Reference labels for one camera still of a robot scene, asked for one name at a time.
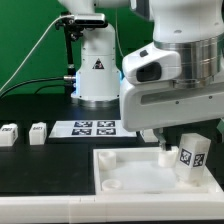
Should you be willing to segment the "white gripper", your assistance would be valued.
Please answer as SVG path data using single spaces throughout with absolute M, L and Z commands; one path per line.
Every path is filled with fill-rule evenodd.
M 224 117 L 224 82 L 198 89 L 172 89 L 169 82 L 133 85 L 124 79 L 120 116 L 127 131 L 154 129 L 159 146 L 170 151 L 161 128 Z

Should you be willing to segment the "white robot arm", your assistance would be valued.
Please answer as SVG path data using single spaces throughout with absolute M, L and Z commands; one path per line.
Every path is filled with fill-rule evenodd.
M 153 42 L 124 57 L 120 116 L 128 131 L 224 117 L 223 0 L 58 0 L 74 20 L 94 7 L 147 10 Z

